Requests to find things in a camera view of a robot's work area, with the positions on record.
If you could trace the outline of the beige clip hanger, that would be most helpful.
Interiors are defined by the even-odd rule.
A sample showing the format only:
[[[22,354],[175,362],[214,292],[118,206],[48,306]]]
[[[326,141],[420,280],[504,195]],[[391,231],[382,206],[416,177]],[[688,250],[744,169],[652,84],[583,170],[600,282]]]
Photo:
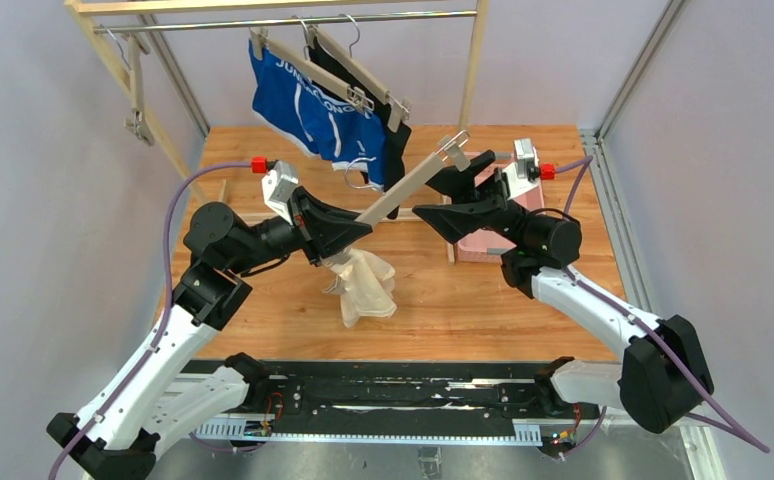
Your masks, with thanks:
[[[374,227],[447,166],[455,166],[459,171],[466,170],[470,161],[462,147],[469,138],[469,133],[466,130],[461,130],[451,138],[442,139],[439,142],[440,148],[438,150],[432,152],[386,194],[358,215],[356,221]]]

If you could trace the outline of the beige underwear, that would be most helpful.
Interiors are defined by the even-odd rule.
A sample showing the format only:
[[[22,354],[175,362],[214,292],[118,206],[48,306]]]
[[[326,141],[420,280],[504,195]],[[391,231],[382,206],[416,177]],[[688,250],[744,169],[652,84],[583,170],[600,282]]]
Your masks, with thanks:
[[[394,267],[370,251],[348,248],[323,265],[334,275],[324,293],[340,298],[343,325],[353,327],[361,318],[388,318],[395,314]]]

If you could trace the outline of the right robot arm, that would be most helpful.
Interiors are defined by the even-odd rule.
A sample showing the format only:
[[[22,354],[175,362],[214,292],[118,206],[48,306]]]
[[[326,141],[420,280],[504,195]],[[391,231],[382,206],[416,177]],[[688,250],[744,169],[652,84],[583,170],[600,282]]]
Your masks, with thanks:
[[[494,160],[485,151],[464,170],[441,169],[426,184],[450,204],[413,211],[452,244],[478,230],[509,241],[500,256],[506,284],[563,313],[615,354],[616,362],[597,367],[571,357],[550,364],[535,380],[546,409],[576,403],[622,409],[640,427],[662,433],[711,402],[714,384],[694,325],[635,307],[577,272],[580,221],[566,209],[530,210],[518,202],[559,168],[518,157],[478,182]]]

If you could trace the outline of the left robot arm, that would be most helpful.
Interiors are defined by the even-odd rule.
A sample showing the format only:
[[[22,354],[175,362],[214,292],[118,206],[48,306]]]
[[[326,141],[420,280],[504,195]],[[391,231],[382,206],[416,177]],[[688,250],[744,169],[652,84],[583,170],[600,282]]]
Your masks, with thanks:
[[[144,479],[173,445],[212,417],[260,400],[267,372],[244,353],[173,399],[165,392],[241,308],[251,293],[249,276],[295,252],[319,264],[370,234],[374,224],[373,217],[323,203],[302,187],[274,217],[254,225],[223,202],[201,206],[184,238],[190,266],[169,284],[148,336],[87,405],[49,422],[59,459],[74,460],[95,479]]]

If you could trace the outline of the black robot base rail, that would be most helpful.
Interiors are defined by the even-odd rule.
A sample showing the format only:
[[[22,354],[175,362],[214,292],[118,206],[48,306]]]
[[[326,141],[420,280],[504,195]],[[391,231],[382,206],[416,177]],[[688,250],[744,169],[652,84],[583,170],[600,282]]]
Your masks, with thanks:
[[[280,361],[264,393],[213,415],[193,437],[221,451],[264,443],[569,449],[599,416],[551,402],[535,362]]]

